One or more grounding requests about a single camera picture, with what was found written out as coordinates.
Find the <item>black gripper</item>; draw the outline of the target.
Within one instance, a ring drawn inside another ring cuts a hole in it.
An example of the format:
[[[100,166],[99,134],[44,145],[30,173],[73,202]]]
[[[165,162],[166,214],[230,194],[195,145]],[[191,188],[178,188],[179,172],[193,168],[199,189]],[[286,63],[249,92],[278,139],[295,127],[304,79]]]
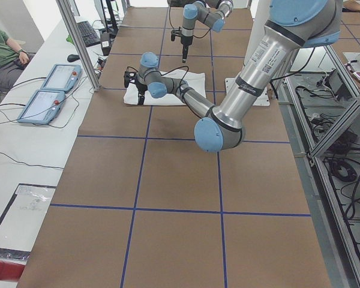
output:
[[[138,105],[144,105],[145,102],[145,92],[148,90],[146,84],[136,83],[136,88],[138,90]]]
[[[182,62],[186,63],[188,57],[188,47],[193,43],[193,36],[181,36],[181,44],[183,45],[182,48]]]

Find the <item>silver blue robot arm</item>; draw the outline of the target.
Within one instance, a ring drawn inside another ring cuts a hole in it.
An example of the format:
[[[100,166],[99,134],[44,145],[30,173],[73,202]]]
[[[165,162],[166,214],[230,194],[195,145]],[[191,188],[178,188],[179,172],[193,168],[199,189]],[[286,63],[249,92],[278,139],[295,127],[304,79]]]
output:
[[[152,52],[142,55],[138,71],[125,76],[124,83],[134,83],[140,95],[148,91],[153,98],[167,94],[178,97],[200,117],[194,136],[202,150],[234,148],[245,135],[243,117],[291,51],[326,46],[338,40],[342,7],[342,1],[271,1],[262,40],[218,106],[186,81],[163,76]]]
[[[209,29],[220,32],[225,24],[225,18],[232,11],[232,1],[195,1],[184,6],[182,26],[171,32],[172,41],[175,37],[181,39],[183,63],[186,63],[188,48],[193,43],[196,22],[200,21]]]

